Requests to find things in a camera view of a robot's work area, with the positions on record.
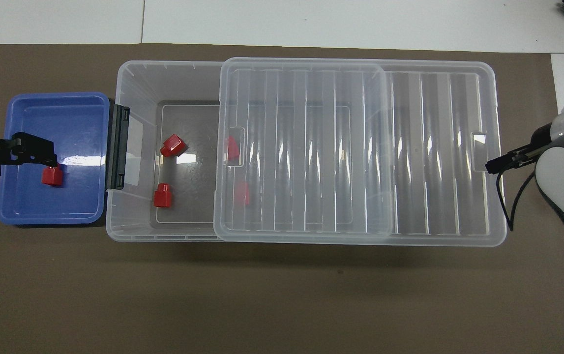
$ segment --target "transparent plastic lid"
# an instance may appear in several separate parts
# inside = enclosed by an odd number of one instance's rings
[[[221,68],[224,240],[495,246],[500,154],[479,62],[233,58]]]

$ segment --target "plastic lid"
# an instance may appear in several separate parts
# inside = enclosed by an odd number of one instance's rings
[[[485,63],[232,58],[220,103],[214,231],[223,240],[505,238],[484,168],[500,154]]]
[[[53,141],[63,184],[41,181],[45,166],[3,166],[0,221],[12,225],[90,224],[103,213],[109,99],[100,92],[20,94],[8,104],[4,136]]]

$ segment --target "black cable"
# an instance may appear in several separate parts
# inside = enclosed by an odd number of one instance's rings
[[[531,182],[531,179],[535,177],[535,171],[531,172],[529,177],[527,177],[527,179],[525,179],[524,182],[522,183],[522,186],[520,186],[518,193],[516,193],[515,199],[513,199],[513,204],[511,206],[511,216],[509,216],[509,214],[507,213],[507,208],[505,206],[505,199],[503,198],[503,194],[500,191],[500,177],[502,177],[503,173],[506,170],[507,169],[503,169],[502,171],[500,171],[498,173],[498,176],[496,177],[496,191],[498,192],[498,199],[500,199],[500,206],[503,207],[503,213],[505,215],[505,219],[507,220],[509,231],[513,231],[513,222],[515,221],[515,214],[516,214],[516,207],[518,207],[518,200],[520,199],[522,192],[525,190],[525,188],[527,188],[529,182]]]

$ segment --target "black latch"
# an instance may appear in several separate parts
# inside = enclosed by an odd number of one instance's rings
[[[109,189],[124,187],[126,144],[129,136],[129,107],[113,105],[109,124],[109,145],[107,146],[107,181]]]

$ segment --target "red plastic block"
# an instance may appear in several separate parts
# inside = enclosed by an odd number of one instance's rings
[[[240,150],[234,137],[230,135],[227,139],[227,161],[232,161],[240,157]]]
[[[237,204],[244,202],[245,206],[249,205],[249,184],[247,184],[246,181],[236,184],[234,188],[234,201]]]
[[[158,208],[169,208],[170,204],[172,204],[170,185],[167,183],[158,184],[155,196],[153,197],[153,205]]]
[[[175,134],[170,135],[168,139],[163,143],[163,147],[160,148],[162,155],[170,157],[172,155],[179,155],[188,148],[183,140]]]
[[[63,170],[61,170],[61,165],[57,164],[57,167],[46,167],[41,173],[41,183],[48,184],[49,186],[60,186],[63,184]]]

